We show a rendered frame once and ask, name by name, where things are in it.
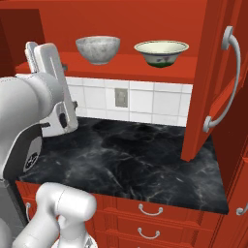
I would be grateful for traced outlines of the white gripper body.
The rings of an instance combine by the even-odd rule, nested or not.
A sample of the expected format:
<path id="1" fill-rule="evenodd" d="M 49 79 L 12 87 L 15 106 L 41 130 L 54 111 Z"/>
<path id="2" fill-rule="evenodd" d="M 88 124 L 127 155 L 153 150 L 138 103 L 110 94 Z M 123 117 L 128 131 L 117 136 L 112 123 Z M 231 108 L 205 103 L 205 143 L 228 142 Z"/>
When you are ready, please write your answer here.
<path id="1" fill-rule="evenodd" d="M 25 55 L 32 74 L 46 73 L 58 80 L 62 87 L 62 100 L 52 112 L 40 121 L 44 133 L 71 133 L 78 128 L 76 109 L 71 99 L 58 50 L 52 43 L 37 45 L 27 42 Z"/>

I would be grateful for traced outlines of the dark red cabinet door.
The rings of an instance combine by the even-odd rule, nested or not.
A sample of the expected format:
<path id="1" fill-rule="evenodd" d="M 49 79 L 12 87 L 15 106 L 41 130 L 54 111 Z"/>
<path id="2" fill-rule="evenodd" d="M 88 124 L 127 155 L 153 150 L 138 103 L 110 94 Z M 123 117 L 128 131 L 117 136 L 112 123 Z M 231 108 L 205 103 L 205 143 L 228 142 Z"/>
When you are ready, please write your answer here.
<path id="1" fill-rule="evenodd" d="M 40 13 L 36 9 L 0 10 L 0 77 L 13 76 L 26 62 L 25 44 L 45 41 Z"/>

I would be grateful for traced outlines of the grey stone bowl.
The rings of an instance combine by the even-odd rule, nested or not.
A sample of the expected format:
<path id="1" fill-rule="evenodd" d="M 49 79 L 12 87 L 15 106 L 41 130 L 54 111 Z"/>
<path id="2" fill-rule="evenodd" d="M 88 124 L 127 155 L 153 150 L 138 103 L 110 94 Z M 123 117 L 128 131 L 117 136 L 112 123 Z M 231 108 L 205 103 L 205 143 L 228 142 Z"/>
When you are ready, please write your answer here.
<path id="1" fill-rule="evenodd" d="M 105 65 L 117 54 L 120 39 L 112 36 L 90 36 L 77 39 L 76 46 L 89 63 Z"/>

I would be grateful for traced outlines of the white bowl with green base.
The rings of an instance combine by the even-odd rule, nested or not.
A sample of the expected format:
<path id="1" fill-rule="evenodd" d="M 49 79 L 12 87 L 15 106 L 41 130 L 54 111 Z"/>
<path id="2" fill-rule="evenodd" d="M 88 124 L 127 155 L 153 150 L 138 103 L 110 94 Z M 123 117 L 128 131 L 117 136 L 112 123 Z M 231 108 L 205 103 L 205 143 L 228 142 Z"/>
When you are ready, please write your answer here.
<path id="1" fill-rule="evenodd" d="M 188 48 L 189 45 L 183 42 L 165 40 L 146 41 L 134 46 L 134 49 L 142 54 L 145 62 L 156 68 L 171 66 Z"/>

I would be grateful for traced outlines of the red base cupboard door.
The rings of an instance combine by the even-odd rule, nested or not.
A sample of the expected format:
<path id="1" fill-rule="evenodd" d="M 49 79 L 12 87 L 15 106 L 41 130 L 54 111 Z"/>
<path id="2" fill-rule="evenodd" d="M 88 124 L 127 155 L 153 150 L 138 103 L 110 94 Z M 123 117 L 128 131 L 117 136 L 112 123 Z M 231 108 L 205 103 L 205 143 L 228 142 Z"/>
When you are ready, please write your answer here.
<path id="1" fill-rule="evenodd" d="M 15 184 L 22 197 L 23 203 L 31 203 L 31 208 L 29 209 L 29 217 L 30 219 L 32 219 L 37 210 L 36 193 L 40 187 L 40 184 L 21 181 L 16 181 Z"/>

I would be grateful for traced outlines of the red drawer front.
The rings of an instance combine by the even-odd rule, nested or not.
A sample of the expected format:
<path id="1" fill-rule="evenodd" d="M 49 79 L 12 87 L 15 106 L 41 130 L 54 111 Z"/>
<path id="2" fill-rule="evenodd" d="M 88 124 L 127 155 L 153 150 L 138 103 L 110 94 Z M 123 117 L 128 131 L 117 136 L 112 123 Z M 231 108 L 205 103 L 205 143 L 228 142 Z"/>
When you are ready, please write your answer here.
<path id="1" fill-rule="evenodd" d="M 179 245 L 169 245 L 169 244 L 156 244 L 153 242 L 142 242 L 128 238 L 119 238 L 118 248 L 195 248 L 195 247 L 186 246 L 186 245 L 179 246 Z"/>
<path id="2" fill-rule="evenodd" d="M 156 212 L 159 207 L 163 207 L 164 212 L 161 215 L 154 217 L 144 215 L 139 210 L 140 203 L 144 205 L 144 208 L 147 211 Z M 116 208 L 123 212 L 129 212 L 143 217 L 151 217 L 155 220 L 180 222 L 207 230 L 214 230 L 220 217 L 218 213 L 122 198 L 116 199 Z"/>
<path id="3" fill-rule="evenodd" d="M 154 241 L 169 245 L 203 247 L 210 244 L 212 231 L 203 231 L 173 225 L 162 225 L 152 221 L 118 217 L 118 230 L 142 241 Z"/>

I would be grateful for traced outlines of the red tall cupboard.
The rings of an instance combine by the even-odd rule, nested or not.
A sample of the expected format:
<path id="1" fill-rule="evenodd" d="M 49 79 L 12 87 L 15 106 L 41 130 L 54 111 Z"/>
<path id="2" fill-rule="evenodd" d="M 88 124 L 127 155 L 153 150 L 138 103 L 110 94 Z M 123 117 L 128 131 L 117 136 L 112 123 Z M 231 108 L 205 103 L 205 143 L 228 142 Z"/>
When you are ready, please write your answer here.
<path id="1" fill-rule="evenodd" d="M 224 120 L 212 132 L 229 205 L 213 235 L 211 248 L 248 248 L 248 76 Z"/>

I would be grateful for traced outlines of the grey wall socket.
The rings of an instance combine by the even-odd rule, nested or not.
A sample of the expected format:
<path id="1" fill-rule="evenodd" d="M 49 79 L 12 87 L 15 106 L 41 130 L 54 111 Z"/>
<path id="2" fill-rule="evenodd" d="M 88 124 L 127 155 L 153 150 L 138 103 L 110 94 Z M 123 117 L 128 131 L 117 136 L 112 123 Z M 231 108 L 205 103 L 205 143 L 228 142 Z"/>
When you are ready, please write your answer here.
<path id="1" fill-rule="evenodd" d="M 128 90 L 125 88 L 115 88 L 115 105 L 120 108 L 128 106 Z"/>

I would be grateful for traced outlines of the red open wall cabinet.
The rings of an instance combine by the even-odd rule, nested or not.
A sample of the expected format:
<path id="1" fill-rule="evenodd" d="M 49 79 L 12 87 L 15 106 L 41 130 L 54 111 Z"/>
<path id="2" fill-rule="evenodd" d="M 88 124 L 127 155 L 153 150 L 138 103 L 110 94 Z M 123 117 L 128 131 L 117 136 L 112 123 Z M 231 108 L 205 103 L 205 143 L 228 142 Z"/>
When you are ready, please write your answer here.
<path id="1" fill-rule="evenodd" d="M 206 0 L 0 0 L 0 10 L 39 11 L 44 43 L 57 46 L 68 76 L 176 83 L 194 81 L 205 8 Z M 107 65 L 92 65 L 77 50 L 76 39 L 94 35 L 120 39 Z M 134 49 L 152 40 L 180 41 L 189 49 L 158 69 Z"/>

